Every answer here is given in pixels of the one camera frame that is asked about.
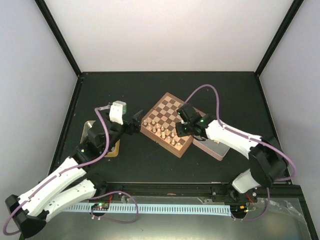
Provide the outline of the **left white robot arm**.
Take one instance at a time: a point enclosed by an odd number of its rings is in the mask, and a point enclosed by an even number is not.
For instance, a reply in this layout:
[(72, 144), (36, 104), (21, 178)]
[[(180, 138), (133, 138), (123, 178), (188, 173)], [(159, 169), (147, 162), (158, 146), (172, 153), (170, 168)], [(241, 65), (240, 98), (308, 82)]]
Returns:
[(53, 217), (74, 204), (116, 194), (108, 192), (106, 181), (94, 168), (123, 134), (140, 132), (143, 111), (131, 121), (123, 120), (123, 110), (114, 106), (97, 107), (95, 112), (99, 120), (55, 171), (29, 191), (19, 196), (12, 194), (5, 200), (8, 219), (14, 221), (17, 232), (25, 239), (38, 234)]

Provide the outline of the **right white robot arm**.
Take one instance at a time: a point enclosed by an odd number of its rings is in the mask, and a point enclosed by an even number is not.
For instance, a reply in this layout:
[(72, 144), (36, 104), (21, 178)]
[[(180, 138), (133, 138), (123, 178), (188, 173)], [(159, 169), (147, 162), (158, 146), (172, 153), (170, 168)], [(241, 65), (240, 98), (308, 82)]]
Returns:
[(218, 141), (242, 154), (249, 162), (249, 169), (240, 173), (227, 189), (228, 198), (240, 201), (246, 192), (257, 188), (269, 188), (277, 181), (288, 166), (282, 152), (272, 143), (276, 140), (264, 140), (231, 127), (212, 115), (201, 116), (189, 103), (176, 110), (181, 121), (175, 124), (177, 135), (199, 136), (202, 141)]

